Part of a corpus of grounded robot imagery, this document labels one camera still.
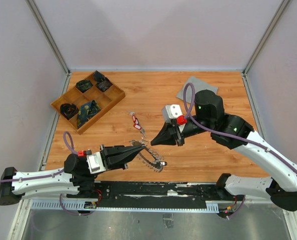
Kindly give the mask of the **metal disc keyring holder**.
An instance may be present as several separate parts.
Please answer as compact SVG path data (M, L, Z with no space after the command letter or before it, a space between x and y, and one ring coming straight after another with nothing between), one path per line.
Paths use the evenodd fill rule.
M154 149L148 147L149 142L147 140L131 140L130 143L133 146L140 144L145 145L145 149L138 153L136 157L154 172L160 173L163 171L164 167L166 166L161 165L160 162L165 162L164 157Z

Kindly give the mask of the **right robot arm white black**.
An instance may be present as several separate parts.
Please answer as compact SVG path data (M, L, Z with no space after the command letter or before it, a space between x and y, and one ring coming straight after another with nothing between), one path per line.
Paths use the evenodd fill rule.
M182 146L185 139L210 132L217 144L234 150L264 169L268 177L241 177L223 173L215 184L220 200L230 196L253 196L271 200L276 206L297 211L297 164L287 159L243 118L225 113L223 99L205 89L194 94L195 115L183 115L178 104L162 109L164 125L150 142L152 146Z

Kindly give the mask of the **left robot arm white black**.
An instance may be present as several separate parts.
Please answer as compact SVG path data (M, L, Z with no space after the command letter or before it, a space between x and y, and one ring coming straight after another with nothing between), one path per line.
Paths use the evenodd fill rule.
M21 172L7 167L0 179L0 206L19 203L22 199L66 195L68 198L101 198L103 191L95 179L105 172L128 168L144 144L100 146L98 152L71 153L61 168Z

